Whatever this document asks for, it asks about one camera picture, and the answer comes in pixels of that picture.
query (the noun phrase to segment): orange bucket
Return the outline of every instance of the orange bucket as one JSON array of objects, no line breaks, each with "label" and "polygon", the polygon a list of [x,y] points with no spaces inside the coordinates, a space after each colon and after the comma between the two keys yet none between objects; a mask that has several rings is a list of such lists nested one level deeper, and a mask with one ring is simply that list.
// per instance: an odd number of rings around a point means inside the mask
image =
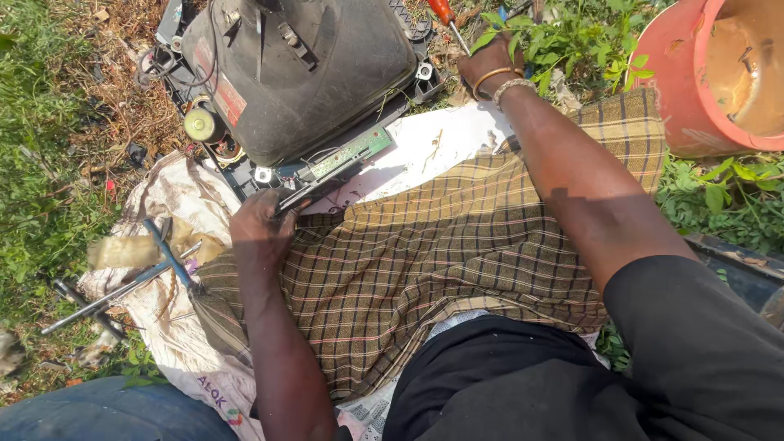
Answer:
[{"label": "orange bucket", "polygon": [[684,158],[784,150],[783,0],[680,0],[633,55],[648,54],[667,143]]}]

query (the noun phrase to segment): power cord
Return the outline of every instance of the power cord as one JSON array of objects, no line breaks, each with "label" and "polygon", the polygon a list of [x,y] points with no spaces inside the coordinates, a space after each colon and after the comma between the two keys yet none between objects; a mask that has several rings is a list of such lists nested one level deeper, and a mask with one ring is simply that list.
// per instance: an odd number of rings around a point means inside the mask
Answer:
[{"label": "power cord", "polygon": [[[139,59],[136,62],[136,74],[134,75],[133,80],[134,80],[134,82],[137,85],[145,86],[145,85],[148,85],[150,83],[150,80],[160,79],[160,78],[168,75],[174,82],[177,82],[177,83],[179,83],[182,86],[195,87],[195,86],[201,86],[201,85],[207,83],[207,81],[209,81],[209,79],[212,78],[212,76],[215,74],[215,71],[217,71],[217,69],[218,69],[218,66],[217,66],[217,64],[218,64],[218,36],[217,36],[217,32],[215,30],[215,19],[212,16],[212,4],[214,3],[214,1],[215,0],[209,0],[209,2],[207,2],[207,17],[208,17],[209,24],[210,24],[209,29],[212,32],[212,63],[210,64],[209,73],[206,74],[204,78],[202,78],[202,79],[200,79],[200,80],[198,80],[196,82],[185,82],[185,81],[182,81],[182,80],[180,80],[178,78],[175,78],[175,77],[169,75],[171,73],[172,69],[176,66],[174,52],[169,47],[156,43],[155,45],[153,45],[149,49],[145,50],[139,56]],[[169,55],[169,66],[168,67],[161,66],[161,69],[160,69],[160,71],[158,73],[151,73],[152,69],[155,67],[155,65],[153,64],[153,65],[150,66],[149,69],[147,69],[145,71],[144,67],[142,66],[142,63],[143,63],[144,59],[147,58],[148,56],[150,56],[155,50],[158,50],[158,49],[163,50],[164,52],[166,52]],[[198,78],[198,71],[197,70],[194,70],[194,75]]]}]

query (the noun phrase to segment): hand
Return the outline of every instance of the hand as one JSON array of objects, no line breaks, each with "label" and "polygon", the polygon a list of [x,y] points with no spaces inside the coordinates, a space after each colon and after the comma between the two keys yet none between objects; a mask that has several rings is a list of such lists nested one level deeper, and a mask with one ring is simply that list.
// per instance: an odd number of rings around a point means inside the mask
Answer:
[{"label": "hand", "polygon": [[[516,54],[515,60],[522,60],[521,53]],[[509,35],[507,33],[500,33],[482,49],[479,49],[473,56],[464,56],[457,60],[457,68],[466,82],[473,87],[482,75],[499,69],[501,67],[511,67],[512,69],[521,66],[515,66],[509,58]],[[479,88],[479,92],[488,94],[490,97],[498,90],[503,83],[520,78],[520,75],[515,74],[513,71],[509,73],[496,74],[484,80]]]},{"label": "hand", "polygon": [[250,271],[267,273],[276,281],[294,240],[297,217],[310,205],[310,200],[305,200],[275,217],[282,196],[279,190],[259,190],[245,200],[229,226],[238,266],[251,266]]}]

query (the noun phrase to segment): bangle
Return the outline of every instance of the bangle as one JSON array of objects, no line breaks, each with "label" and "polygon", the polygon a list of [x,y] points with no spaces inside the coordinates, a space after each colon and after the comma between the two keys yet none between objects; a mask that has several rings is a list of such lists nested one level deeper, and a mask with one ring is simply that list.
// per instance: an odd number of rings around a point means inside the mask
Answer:
[{"label": "bangle", "polygon": [[501,87],[499,87],[498,90],[496,90],[495,95],[492,96],[492,102],[495,103],[495,108],[497,108],[499,112],[503,113],[503,110],[501,110],[501,96],[509,88],[515,86],[528,86],[531,89],[536,90],[536,84],[534,84],[533,81],[525,78],[512,79],[503,83]]},{"label": "bangle", "polygon": [[515,69],[514,67],[501,67],[499,69],[495,69],[493,71],[490,71],[490,72],[482,75],[479,78],[479,81],[477,81],[477,83],[474,85],[474,99],[476,99],[477,101],[490,101],[490,100],[482,100],[479,97],[479,86],[481,86],[482,83],[485,82],[486,79],[492,77],[493,75],[505,74],[507,72],[514,72],[514,73],[520,75],[521,78],[524,77],[523,70],[522,69]]}]

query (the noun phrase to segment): red sticker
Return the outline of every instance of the red sticker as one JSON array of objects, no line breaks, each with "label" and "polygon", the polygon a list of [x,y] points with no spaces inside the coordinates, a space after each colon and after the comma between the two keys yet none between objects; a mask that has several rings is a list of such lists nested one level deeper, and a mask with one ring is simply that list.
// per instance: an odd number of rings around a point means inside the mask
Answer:
[{"label": "red sticker", "polygon": [[[209,72],[209,65],[214,59],[212,58],[212,50],[204,37],[201,37],[196,45],[194,58],[198,64],[200,74],[204,75],[206,72]],[[242,115],[242,112],[245,110],[245,106],[247,106],[248,103],[242,98],[239,92],[237,92],[234,85],[231,84],[223,72],[221,72],[220,75],[212,75],[209,81],[207,81],[206,86],[207,90],[212,93],[215,104],[217,104],[220,110],[226,115],[229,123],[236,127],[237,120],[240,119],[240,115]]]}]

